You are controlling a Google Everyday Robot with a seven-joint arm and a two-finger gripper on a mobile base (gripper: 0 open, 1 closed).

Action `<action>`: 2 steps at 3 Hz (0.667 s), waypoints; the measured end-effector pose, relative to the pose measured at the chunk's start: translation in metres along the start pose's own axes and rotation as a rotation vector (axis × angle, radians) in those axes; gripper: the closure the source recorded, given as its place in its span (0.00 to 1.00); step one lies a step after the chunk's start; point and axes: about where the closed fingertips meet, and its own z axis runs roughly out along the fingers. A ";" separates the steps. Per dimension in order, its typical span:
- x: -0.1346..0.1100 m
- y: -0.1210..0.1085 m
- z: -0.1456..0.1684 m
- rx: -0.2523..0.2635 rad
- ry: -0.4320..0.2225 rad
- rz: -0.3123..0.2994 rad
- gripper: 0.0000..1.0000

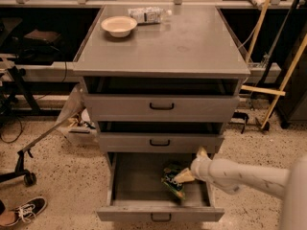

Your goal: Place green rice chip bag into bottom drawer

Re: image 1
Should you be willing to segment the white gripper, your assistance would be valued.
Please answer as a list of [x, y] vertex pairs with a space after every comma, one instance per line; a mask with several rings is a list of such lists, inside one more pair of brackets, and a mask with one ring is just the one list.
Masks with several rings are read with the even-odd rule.
[[177, 183], [186, 183], [197, 180], [209, 182], [211, 176], [209, 174], [209, 167], [212, 160], [208, 158], [205, 147], [199, 147], [197, 152], [197, 158], [191, 163], [191, 171], [189, 168], [185, 168], [179, 174], [175, 176]]

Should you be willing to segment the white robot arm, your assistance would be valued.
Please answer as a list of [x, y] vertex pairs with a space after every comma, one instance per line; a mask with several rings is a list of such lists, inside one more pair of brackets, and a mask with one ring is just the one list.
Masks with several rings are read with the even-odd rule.
[[307, 230], [307, 156], [293, 163], [291, 168], [252, 166], [229, 159], [210, 159], [204, 147], [188, 168], [175, 176], [175, 181], [205, 181], [227, 194], [233, 195], [241, 185], [282, 200], [278, 230]]

